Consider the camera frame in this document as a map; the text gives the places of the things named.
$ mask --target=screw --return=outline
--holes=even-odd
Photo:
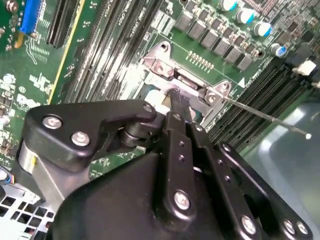
[[[300,230],[303,234],[305,234],[305,235],[308,234],[308,230],[307,230],[307,228],[305,227],[305,225],[303,225],[302,222],[298,221],[298,222],[296,223],[296,225],[298,226],[299,230]]]
[[[196,128],[199,132],[202,131],[202,127],[201,127],[200,125],[195,125],[195,128]]]
[[[71,140],[75,145],[80,147],[88,146],[90,143],[89,136],[82,131],[77,131],[74,134],[72,134]]]
[[[251,221],[251,219],[247,216],[243,216],[241,218],[241,222],[244,226],[244,229],[249,233],[249,234],[255,234],[256,233],[256,226],[254,223]]]
[[[228,83],[224,83],[222,84],[222,90],[227,90],[229,88],[229,84]]]
[[[180,162],[184,162],[184,161],[185,161],[185,156],[183,156],[183,155],[181,154],[178,159],[179,159]]]
[[[210,104],[212,104],[215,100],[216,100],[216,96],[214,96],[214,95],[210,95],[209,98],[208,98],[208,102]]]
[[[143,109],[149,113],[152,113],[152,107],[149,104],[143,105]]]
[[[174,118],[177,119],[178,121],[181,121],[181,117],[179,114],[175,113],[173,114]]]
[[[61,128],[62,122],[59,118],[55,116],[47,116],[42,120],[42,124],[48,129],[58,129]]]
[[[190,208],[190,200],[182,191],[176,191],[174,193],[174,202],[181,210]]]
[[[231,149],[230,149],[229,146],[223,144],[223,148],[224,148],[224,150],[226,150],[227,152],[231,152]]]
[[[293,224],[289,220],[284,220],[284,226],[292,235],[296,233]]]

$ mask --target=motherboard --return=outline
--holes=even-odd
[[[285,117],[319,83],[319,19],[318,0],[3,0],[0,163],[11,166],[31,108],[137,98],[155,106],[172,88],[213,143],[243,151],[270,123],[213,90]],[[293,71],[308,59],[309,74]],[[142,152],[97,160],[91,176]]]

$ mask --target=pci slot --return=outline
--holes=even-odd
[[[64,45],[77,4],[78,0],[58,1],[48,32],[47,44],[51,44],[57,49]]]
[[[32,34],[37,25],[38,16],[39,16],[39,10],[41,6],[42,0],[27,0],[25,9],[24,9],[24,15],[23,15],[23,21],[20,28],[20,31],[24,34]]]

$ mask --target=blue connector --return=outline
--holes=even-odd
[[[39,10],[42,0],[26,0],[24,16],[20,31],[24,34],[32,34],[37,25]]]

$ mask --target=capacitor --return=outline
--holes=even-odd
[[[287,53],[287,49],[279,43],[272,44],[270,51],[278,58],[282,58]]]
[[[237,0],[220,0],[220,6],[223,11],[231,11],[236,8]]]
[[[240,24],[249,24],[254,20],[254,18],[255,18],[255,12],[249,8],[241,8],[236,13],[236,19]]]
[[[253,26],[254,35],[260,36],[260,37],[269,36],[271,33],[271,30],[272,30],[271,24],[268,22],[264,22],[264,21],[257,22]]]
[[[6,115],[0,116],[0,130],[3,130],[5,126],[10,123],[10,118]]]

